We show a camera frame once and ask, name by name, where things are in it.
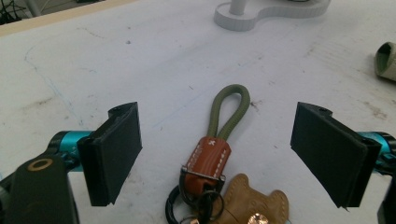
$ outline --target metal rivet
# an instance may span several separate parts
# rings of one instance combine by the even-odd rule
[[[256,213],[250,217],[247,224],[268,224],[268,218],[260,213]]]
[[[27,170],[32,172],[44,170],[47,167],[51,166],[52,163],[53,163],[52,159],[41,159],[37,161],[32,161],[32,163],[30,163],[29,166],[27,167]]]

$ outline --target keychain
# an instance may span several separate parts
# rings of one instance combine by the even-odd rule
[[[241,102],[218,134],[221,103],[227,96],[234,93],[241,95]],[[181,167],[179,184],[171,191],[166,201],[165,213],[168,223],[177,224],[185,219],[195,219],[196,223],[202,224],[221,216],[224,201],[220,192],[225,182],[222,171],[231,154],[230,146],[226,140],[239,120],[244,117],[249,104],[248,90],[242,85],[227,86],[215,97],[210,112],[207,135],[199,141],[187,163]],[[197,212],[197,215],[185,217],[182,221],[177,222],[173,214],[173,203],[178,194],[186,204]],[[213,202],[216,199],[220,199],[221,206],[219,211],[212,216]]]
[[[219,111],[222,101],[239,93],[239,107],[218,134]],[[286,195],[275,190],[266,196],[248,185],[246,175],[237,175],[228,187],[224,198],[220,192],[225,182],[222,174],[231,154],[226,142],[233,128],[248,110],[250,96],[241,85],[231,85],[219,92],[213,101],[207,135],[203,137],[190,158],[180,169],[179,184],[166,201],[165,213],[169,224],[190,221],[190,224],[284,224],[288,222],[289,202]],[[180,195],[194,215],[177,221],[173,204]]]

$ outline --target scuff mark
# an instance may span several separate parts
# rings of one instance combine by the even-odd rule
[[[309,56],[312,54],[312,52],[314,52],[314,50],[315,50],[315,45],[316,45],[316,43],[314,43],[313,47],[311,47],[311,48],[306,52],[306,54],[304,55],[305,58],[309,57]]]
[[[98,37],[98,38],[105,39],[103,36],[98,35],[98,34],[92,32],[92,31],[88,30],[88,28],[86,28],[86,27],[78,28],[78,30],[83,30],[83,31],[86,31],[90,35],[93,35],[93,36]]]
[[[88,71],[90,74],[97,74],[98,72],[95,69],[80,67],[79,70],[81,71]]]
[[[256,112],[259,112],[260,109],[258,108],[258,105],[261,105],[262,101],[252,101],[250,102],[250,105],[253,106],[253,108],[256,110]]]
[[[388,117],[388,115],[384,112],[382,112],[382,110],[374,105],[371,105],[370,102],[365,101],[364,104],[369,107],[372,112],[373,115],[378,118],[378,119],[386,119]]]
[[[62,102],[64,103],[66,109],[67,109],[76,119],[79,119],[78,125],[79,125],[80,127],[83,127],[83,126],[84,126],[84,123],[83,123],[82,119],[76,114],[76,112],[75,112],[75,110],[74,110],[74,107],[73,107],[72,103],[71,103],[70,101],[68,101],[68,100],[62,95],[62,93],[59,91],[59,89],[57,88],[57,86],[52,82],[52,79],[50,79],[49,77],[46,77],[46,76],[44,76],[43,74],[41,74],[41,73],[40,73],[40,70],[39,70],[39,66],[38,66],[37,64],[35,64],[35,63],[32,62],[32,58],[29,57],[29,55],[31,54],[32,50],[33,50],[35,47],[36,47],[36,46],[33,46],[33,47],[31,47],[31,48],[29,48],[29,49],[27,50],[27,52],[25,53],[24,60],[25,60],[27,63],[29,63],[29,64],[35,69],[35,72],[36,72],[39,76],[41,76],[41,78],[44,80],[44,82],[47,84],[47,86],[53,91],[53,93],[54,93],[57,97],[59,97],[59,98],[62,100]],[[50,100],[50,99],[44,100],[44,101],[40,101],[40,102],[36,102],[36,103],[33,103],[32,105],[25,107],[25,109],[28,109],[29,107],[32,107],[32,106],[34,106],[34,104],[37,104],[37,103],[38,103],[38,105],[46,104],[49,100]]]
[[[27,110],[27,109],[30,109],[30,108],[33,108],[33,107],[40,107],[40,106],[42,106],[42,105],[46,105],[46,104],[47,104],[48,102],[50,102],[51,100],[53,100],[53,97],[49,97],[49,98],[47,98],[47,99],[45,99],[45,100],[36,101],[36,102],[34,102],[34,103],[32,103],[32,104],[29,104],[29,105],[24,106],[24,107],[22,108],[22,110]]]

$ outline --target brown leather tag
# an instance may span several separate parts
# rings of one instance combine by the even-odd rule
[[[230,154],[230,146],[225,140],[206,136],[199,141],[187,161],[186,167],[189,172],[219,179]],[[191,195],[199,196],[204,192],[205,186],[214,188],[218,182],[215,179],[186,174],[185,191]]]
[[[252,189],[244,174],[233,178],[224,195],[224,203],[221,217],[211,224],[247,224],[257,213],[268,218],[271,224],[285,224],[289,218],[289,201],[284,192],[274,190],[266,196]],[[221,200],[217,199],[213,214],[217,214],[220,208]]]

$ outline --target tan leather charm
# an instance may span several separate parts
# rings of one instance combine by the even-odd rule
[[[266,196],[248,184],[248,177],[239,174],[233,178],[224,195],[224,211],[211,224],[269,223],[285,224],[289,218],[289,201],[285,193],[274,190]],[[214,203],[213,214],[221,208],[221,201]]]

